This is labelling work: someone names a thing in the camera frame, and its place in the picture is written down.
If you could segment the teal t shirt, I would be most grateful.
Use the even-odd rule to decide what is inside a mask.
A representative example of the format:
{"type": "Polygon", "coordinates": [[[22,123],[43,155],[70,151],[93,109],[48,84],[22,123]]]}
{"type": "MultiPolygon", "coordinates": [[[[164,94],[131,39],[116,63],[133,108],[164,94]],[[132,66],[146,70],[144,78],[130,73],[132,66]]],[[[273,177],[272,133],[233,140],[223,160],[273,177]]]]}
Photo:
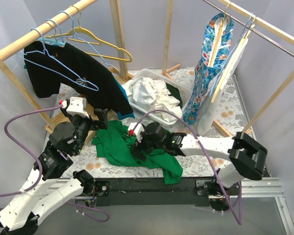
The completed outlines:
{"type": "Polygon", "coordinates": [[[98,91],[80,86],[73,81],[77,79],[71,73],[56,62],[42,62],[43,66],[25,61],[29,79],[38,98],[47,98],[58,94],[60,85],[65,84],[86,97],[88,103],[94,108],[113,110],[119,119],[134,117],[133,109],[117,80],[112,73],[96,60],[84,62],[66,62],[65,65],[98,87],[98,91]]]}

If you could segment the bright green t shirt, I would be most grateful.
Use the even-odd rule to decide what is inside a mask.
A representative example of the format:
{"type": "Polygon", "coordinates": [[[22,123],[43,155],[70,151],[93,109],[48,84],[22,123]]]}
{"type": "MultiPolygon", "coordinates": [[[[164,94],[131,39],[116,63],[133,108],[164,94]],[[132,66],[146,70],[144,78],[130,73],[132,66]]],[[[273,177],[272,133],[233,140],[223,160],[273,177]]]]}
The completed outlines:
{"type": "Polygon", "coordinates": [[[134,157],[130,151],[136,138],[128,135],[128,127],[121,121],[109,121],[108,129],[99,129],[92,144],[96,146],[97,156],[106,158],[115,166],[160,168],[166,185],[176,184],[182,178],[183,169],[175,156],[162,149],[154,149],[146,154],[145,161],[134,157]]]}

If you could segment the white t shirt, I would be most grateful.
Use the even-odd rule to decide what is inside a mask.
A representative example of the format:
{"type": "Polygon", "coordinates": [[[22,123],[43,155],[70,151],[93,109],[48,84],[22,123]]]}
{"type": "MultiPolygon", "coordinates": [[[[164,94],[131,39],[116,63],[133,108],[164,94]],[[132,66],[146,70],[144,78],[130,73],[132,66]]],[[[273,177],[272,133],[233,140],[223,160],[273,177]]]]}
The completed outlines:
{"type": "Polygon", "coordinates": [[[177,121],[177,118],[161,112],[166,110],[182,117],[182,108],[178,106],[179,101],[170,96],[170,92],[163,80],[153,80],[148,77],[138,77],[122,84],[128,100],[136,106],[146,110],[156,110],[153,114],[166,122],[177,121]]]}

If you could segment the black t shirt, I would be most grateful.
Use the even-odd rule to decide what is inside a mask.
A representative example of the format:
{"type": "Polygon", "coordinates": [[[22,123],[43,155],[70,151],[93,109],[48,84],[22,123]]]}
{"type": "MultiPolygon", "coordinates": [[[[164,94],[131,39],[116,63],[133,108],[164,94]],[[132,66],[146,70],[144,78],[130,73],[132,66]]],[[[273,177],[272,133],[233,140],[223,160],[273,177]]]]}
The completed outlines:
{"type": "Polygon", "coordinates": [[[120,120],[134,117],[124,91],[96,59],[66,43],[64,47],[35,41],[24,48],[24,62],[38,98],[58,94],[61,84],[86,96],[93,108],[113,110],[120,120]]]}

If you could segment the teal plastic hanger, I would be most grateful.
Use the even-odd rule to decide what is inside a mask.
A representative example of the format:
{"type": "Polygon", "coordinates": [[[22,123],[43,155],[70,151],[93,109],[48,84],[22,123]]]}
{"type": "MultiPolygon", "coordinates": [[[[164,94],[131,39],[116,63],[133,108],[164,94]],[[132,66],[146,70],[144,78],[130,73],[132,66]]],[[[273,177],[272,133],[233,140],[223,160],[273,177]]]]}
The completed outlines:
{"type": "Polygon", "coordinates": [[[40,37],[39,39],[37,39],[37,41],[40,41],[49,45],[53,45],[53,46],[61,46],[61,47],[65,46],[64,42],[56,41],[54,39],[43,39],[42,37],[40,37]]]}

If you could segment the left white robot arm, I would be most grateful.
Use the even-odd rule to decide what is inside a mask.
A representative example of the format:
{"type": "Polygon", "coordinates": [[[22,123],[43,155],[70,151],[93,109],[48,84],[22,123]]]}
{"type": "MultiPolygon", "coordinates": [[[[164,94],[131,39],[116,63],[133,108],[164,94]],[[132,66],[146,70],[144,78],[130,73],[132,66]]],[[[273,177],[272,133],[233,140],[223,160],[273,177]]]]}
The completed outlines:
{"type": "Polygon", "coordinates": [[[11,193],[13,199],[0,209],[0,228],[3,235],[32,235],[43,220],[57,208],[79,195],[92,195],[96,181],[86,170],[73,172],[72,178],[49,195],[45,192],[73,164],[72,156],[79,155],[89,131],[107,129],[107,109],[95,109],[93,120],[84,111],[58,107],[69,119],[54,128],[40,156],[33,154],[8,132],[8,125],[19,119],[15,116],[4,126],[6,135],[34,159],[33,168],[21,189],[11,193]]]}

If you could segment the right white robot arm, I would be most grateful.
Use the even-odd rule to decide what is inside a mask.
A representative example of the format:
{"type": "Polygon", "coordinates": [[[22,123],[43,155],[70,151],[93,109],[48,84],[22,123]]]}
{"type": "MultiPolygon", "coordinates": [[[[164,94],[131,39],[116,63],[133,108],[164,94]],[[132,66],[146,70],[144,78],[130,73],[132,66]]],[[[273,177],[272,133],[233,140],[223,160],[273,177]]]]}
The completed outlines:
{"type": "Polygon", "coordinates": [[[212,181],[201,186],[210,194],[221,195],[244,178],[260,181],[264,175],[268,151],[244,132],[238,132],[232,138],[194,137],[186,133],[171,133],[157,122],[147,126],[135,122],[130,124],[128,133],[136,137],[131,147],[132,155],[143,161],[155,149],[172,156],[208,153],[210,157],[230,161],[230,165],[217,170],[212,181]]]}

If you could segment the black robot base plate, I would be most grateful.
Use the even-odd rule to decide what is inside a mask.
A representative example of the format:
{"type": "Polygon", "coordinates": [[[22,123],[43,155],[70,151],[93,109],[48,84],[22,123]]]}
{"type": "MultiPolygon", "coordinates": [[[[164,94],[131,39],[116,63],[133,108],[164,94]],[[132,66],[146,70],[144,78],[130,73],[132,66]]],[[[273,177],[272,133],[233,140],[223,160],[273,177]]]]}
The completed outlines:
{"type": "Polygon", "coordinates": [[[195,205],[227,210],[225,197],[212,191],[212,177],[183,177],[180,182],[165,185],[163,178],[98,178],[95,191],[79,195],[75,201],[84,201],[94,207],[123,205],[195,205]]]}

